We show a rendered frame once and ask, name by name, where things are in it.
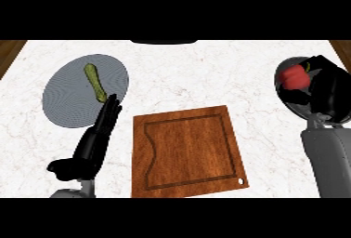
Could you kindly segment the grey oval plate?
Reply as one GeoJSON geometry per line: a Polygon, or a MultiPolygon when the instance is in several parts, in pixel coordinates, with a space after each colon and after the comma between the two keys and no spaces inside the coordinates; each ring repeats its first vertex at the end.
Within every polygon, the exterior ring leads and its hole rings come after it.
{"type": "Polygon", "coordinates": [[[62,127],[78,128],[94,124],[103,104],[96,99],[84,72],[87,64],[97,68],[99,81],[108,95],[122,100],[127,94],[127,68],[119,60],[103,54],[74,59],[53,74],[43,92],[43,111],[49,120],[62,127]]]}

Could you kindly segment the dark rounded appliance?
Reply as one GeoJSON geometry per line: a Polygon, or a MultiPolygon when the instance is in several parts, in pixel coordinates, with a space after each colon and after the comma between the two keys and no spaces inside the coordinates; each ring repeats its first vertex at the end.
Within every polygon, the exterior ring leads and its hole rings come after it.
{"type": "Polygon", "coordinates": [[[183,45],[193,44],[198,40],[130,40],[136,44],[144,45],[183,45]]]}

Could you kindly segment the red bell pepper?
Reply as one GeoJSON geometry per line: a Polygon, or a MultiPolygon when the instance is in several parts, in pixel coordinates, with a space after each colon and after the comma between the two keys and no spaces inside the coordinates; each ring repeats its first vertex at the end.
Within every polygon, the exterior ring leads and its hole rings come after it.
{"type": "Polygon", "coordinates": [[[280,82],[286,90],[310,87],[310,76],[301,65],[293,65],[282,71],[280,82]]]}

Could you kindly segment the green cucumber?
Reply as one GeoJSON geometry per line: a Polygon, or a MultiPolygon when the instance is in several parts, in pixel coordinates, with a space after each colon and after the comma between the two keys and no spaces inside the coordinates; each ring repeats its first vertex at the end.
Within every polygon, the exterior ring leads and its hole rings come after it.
{"type": "Polygon", "coordinates": [[[88,63],[86,65],[84,73],[86,73],[87,80],[90,82],[90,85],[91,85],[91,88],[94,91],[96,99],[100,103],[105,103],[108,101],[108,93],[106,93],[102,83],[100,83],[97,68],[91,63],[88,63]]]}

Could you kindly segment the brown wooden cutting board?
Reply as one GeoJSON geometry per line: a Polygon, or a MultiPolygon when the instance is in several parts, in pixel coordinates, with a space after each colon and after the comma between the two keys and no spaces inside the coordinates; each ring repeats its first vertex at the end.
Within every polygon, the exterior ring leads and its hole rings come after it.
{"type": "Polygon", "coordinates": [[[246,187],[226,106],[133,117],[133,197],[187,197],[246,187]]]}

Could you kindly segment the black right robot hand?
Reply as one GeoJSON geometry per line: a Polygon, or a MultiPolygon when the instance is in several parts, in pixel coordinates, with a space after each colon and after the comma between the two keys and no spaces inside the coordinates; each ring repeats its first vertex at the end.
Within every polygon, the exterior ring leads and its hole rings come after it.
{"type": "Polygon", "coordinates": [[[307,73],[321,69],[308,87],[311,97],[299,90],[286,90],[282,85],[282,99],[302,105],[310,102],[311,114],[330,116],[329,125],[347,123],[351,121],[351,74],[323,55],[310,57],[296,65],[307,73]]]}

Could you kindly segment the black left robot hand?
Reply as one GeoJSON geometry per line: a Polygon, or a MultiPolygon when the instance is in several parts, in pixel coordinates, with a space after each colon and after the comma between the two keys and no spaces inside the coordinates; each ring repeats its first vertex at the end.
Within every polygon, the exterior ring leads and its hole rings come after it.
{"type": "Polygon", "coordinates": [[[55,173],[59,180],[94,179],[103,165],[109,136],[121,110],[121,102],[112,94],[99,112],[94,125],[80,139],[72,157],[49,163],[47,171],[55,173]]]}

